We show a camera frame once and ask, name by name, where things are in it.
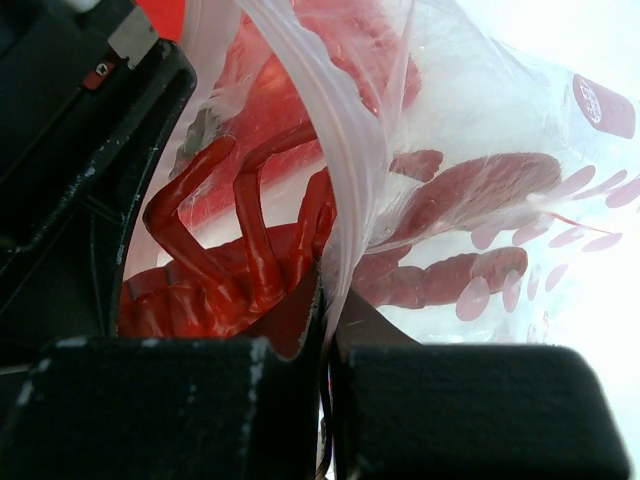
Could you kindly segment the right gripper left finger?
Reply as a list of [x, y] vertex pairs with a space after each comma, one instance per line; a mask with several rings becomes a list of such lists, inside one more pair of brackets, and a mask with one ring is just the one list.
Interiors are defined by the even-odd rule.
[[230, 339], [51, 343], [1, 431], [5, 479], [311, 479], [322, 288]]

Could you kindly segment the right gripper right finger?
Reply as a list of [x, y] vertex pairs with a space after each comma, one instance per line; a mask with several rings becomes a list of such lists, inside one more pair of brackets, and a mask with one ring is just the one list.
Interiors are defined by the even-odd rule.
[[628, 479], [595, 372], [566, 347], [427, 344], [357, 293], [331, 359], [340, 479]]

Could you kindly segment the red plastic tray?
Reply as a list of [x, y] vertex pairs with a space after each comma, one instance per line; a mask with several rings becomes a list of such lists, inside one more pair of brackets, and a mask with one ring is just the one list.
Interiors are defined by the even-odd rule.
[[140, 0], [139, 6], [163, 39], [175, 41], [185, 53], [194, 49], [201, 27], [200, 0]]

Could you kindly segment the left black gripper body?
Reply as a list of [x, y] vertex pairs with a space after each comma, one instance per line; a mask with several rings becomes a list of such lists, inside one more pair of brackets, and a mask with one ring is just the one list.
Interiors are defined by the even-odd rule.
[[115, 331], [127, 250], [196, 86], [133, 1], [1, 5], [1, 346]]

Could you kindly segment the red toy lobster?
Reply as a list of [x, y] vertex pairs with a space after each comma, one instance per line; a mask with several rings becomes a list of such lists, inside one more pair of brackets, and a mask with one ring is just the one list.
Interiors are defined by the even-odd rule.
[[[169, 262], [122, 287], [124, 336], [230, 337], [289, 297], [326, 251], [336, 224], [327, 169], [307, 181], [297, 218], [267, 226], [262, 188], [318, 160], [317, 132], [284, 66], [248, 17], [240, 21], [217, 78], [207, 84], [218, 124], [210, 143], [180, 154], [143, 223]], [[545, 194], [559, 161], [538, 152], [480, 157], [450, 168], [438, 150], [394, 156], [390, 170], [418, 188], [377, 253], [362, 257], [353, 289], [400, 321], [475, 321], [498, 295], [511, 296], [529, 266], [518, 246], [462, 252], [426, 267], [406, 263], [425, 233], [469, 231], [481, 216]]]

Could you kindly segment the clear zip top bag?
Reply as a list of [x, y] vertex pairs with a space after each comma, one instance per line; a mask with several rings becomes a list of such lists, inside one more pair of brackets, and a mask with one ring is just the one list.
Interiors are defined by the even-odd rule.
[[231, 155], [178, 210], [199, 245], [240, 239], [232, 181], [268, 138], [257, 207], [295, 224], [329, 173], [319, 269], [330, 337], [365, 344], [557, 344], [639, 332], [639, 104], [490, 37], [455, 1], [190, 1], [198, 84], [172, 140], [181, 171]]

